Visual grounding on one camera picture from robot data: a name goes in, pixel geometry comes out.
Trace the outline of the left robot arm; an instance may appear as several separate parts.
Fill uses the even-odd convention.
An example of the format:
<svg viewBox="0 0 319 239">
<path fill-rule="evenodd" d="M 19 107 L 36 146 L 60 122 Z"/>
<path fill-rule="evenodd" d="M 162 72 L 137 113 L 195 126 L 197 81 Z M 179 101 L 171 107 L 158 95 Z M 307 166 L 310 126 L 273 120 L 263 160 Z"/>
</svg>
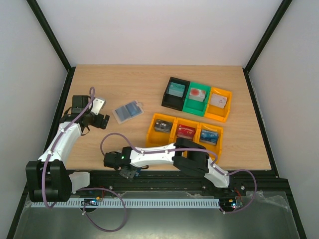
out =
<svg viewBox="0 0 319 239">
<path fill-rule="evenodd" d="M 59 122 L 56 136 L 37 161 L 26 166 L 27 186 L 32 202 L 66 202 L 71 194 L 90 184 L 89 172 L 68 173 L 65 164 L 84 130 L 91 126 L 105 129 L 109 120 L 100 110 L 106 101 L 93 95 L 74 95 L 72 106 Z"/>
</svg>

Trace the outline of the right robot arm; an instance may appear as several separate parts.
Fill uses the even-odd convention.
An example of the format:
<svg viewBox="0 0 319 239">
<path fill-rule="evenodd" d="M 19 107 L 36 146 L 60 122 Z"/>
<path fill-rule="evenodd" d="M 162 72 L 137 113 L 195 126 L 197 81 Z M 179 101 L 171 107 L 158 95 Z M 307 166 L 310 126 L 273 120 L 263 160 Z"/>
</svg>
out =
<svg viewBox="0 0 319 239">
<path fill-rule="evenodd" d="M 173 165 L 185 175 L 209 180 L 221 194 L 228 195 L 235 189 L 235 184 L 228 172 L 216 164 L 217 159 L 218 156 L 204 146 L 179 138 L 175 143 L 159 147 L 130 145 L 121 152 L 108 152 L 103 163 L 105 167 L 119 170 L 126 179 L 132 179 L 145 166 Z"/>
</svg>

